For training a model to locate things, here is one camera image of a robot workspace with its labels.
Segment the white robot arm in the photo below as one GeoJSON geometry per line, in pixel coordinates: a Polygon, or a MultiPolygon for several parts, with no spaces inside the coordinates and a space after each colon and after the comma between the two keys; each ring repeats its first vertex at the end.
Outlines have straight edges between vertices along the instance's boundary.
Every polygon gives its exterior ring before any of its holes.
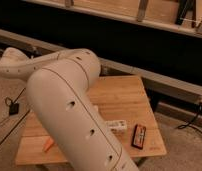
{"type": "Polygon", "coordinates": [[[100,74],[88,49],[65,49],[36,58],[9,47],[0,75],[27,83],[30,108],[75,171],[139,171],[87,96],[100,74]]]}

